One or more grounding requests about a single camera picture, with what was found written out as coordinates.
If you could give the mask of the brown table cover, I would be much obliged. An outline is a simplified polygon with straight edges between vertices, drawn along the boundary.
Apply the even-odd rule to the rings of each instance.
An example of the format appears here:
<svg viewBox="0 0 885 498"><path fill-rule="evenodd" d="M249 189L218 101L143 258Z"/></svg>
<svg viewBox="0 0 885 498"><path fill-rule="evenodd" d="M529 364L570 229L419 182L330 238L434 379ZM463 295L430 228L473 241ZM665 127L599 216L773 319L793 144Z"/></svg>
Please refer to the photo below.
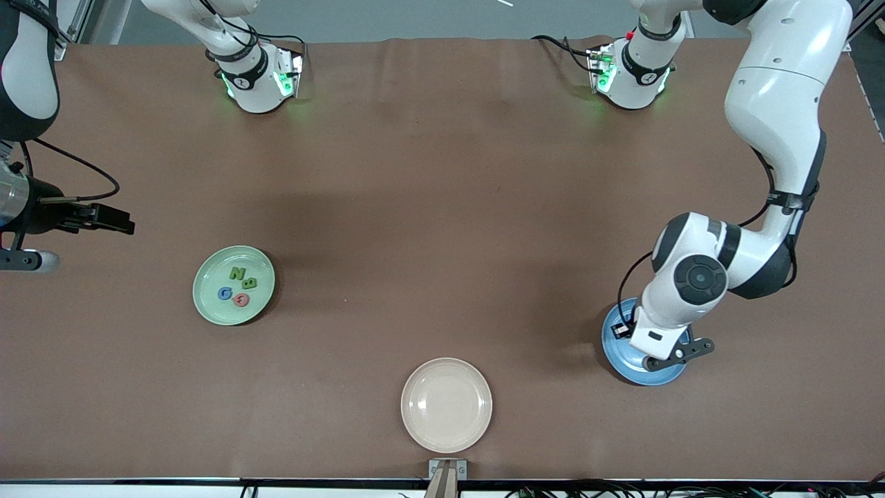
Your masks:
<svg viewBox="0 0 885 498"><path fill-rule="evenodd" d="M664 224L740 223L765 173L722 102L746 42L690 39L653 107L589 91L526 40L315 44L299 98L240 110L196 46L74 46L48 142L121 183L132 237L29 237L0 274L0 479L411 478L402 385L467 360L494 412L478 479L867 480L885 472L885 144L853 59L821 97L799 277L696 322L664 387L608 365L604 316ZM197 312L213 253L252 246L274 297Z"/></svg>

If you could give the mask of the aluminium frame profile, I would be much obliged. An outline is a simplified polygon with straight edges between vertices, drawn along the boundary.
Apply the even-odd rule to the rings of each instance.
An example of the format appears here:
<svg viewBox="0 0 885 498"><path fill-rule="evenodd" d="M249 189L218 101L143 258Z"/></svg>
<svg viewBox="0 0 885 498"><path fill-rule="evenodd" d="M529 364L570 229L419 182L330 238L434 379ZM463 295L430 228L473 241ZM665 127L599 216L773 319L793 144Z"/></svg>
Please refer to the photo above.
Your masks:
<svg viewBox="0 0 885 498"><path fill-rule="evenodd" d="M61 61L69 44L82 41L95 0L55 0L58 38L55 61Z"/></svg>
<svg viewBox="0 0 885 498"><path fill-rule="evenodd" d="M849 29L849 35L843 49L845 53L851 51L850 42L862 32L866 26L873 24L876 19L885 16L885 0L848 0L853 9L853 20Z"/></svg>

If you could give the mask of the beige plate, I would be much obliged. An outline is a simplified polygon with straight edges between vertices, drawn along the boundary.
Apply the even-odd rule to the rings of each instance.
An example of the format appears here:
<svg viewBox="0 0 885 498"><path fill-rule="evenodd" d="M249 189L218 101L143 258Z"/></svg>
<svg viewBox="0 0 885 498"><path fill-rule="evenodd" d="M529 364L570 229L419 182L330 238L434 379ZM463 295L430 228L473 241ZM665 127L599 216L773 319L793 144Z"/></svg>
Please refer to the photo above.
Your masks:
<svg viewBox="0 0 885 498"><path fill-rule="evenodd" d="M400 415L425 450L456 454L473 447L491 423L493 398L480 369L458 358L428 360L402 388Z"/></svg>

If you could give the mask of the light green plate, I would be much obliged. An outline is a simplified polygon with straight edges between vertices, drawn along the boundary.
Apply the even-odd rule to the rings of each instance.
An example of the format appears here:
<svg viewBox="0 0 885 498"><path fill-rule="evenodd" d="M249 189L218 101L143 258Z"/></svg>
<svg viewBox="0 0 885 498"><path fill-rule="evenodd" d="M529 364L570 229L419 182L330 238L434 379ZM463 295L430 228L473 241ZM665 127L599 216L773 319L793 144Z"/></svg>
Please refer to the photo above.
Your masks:
<svg viewBox="0 0 885 498"><path fill-rule="evenodd" d="M231 267L247 269L245 278L256 277L256 288L243 290L241 281L230 279ZM197 270L192 286L192 299L197 312L208 322L221 326L247 324L263 310L274 297L277 275L271 259L252 246L230 246L209 256ZM250 303L245 308L237 308L232 299L222 302L217 297L218 289L228 286L233 296L247 293Z"/></svg>

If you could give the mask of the blue plate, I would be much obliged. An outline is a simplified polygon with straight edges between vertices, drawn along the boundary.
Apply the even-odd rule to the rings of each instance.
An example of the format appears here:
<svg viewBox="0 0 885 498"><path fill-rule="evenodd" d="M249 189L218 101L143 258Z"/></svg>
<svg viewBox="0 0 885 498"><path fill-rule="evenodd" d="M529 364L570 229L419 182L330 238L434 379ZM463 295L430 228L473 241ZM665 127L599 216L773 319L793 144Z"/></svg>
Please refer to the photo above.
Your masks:
<svg viewBox="0 0 885 498"><path fill-rule="evenodd" d="M619 308L614 306L607 312L602 324L604 355L617 374L626 381L640 387L661 387L679 378L687 366L680 363L661 369L661 371L647 371L644 368L645 354L630 346L629 340L626 338L615 337L613 326L622 324L620 312L624 313L626 319L632 318L636 302L636 297L630 297L630 299L623 300Z"/></svg>

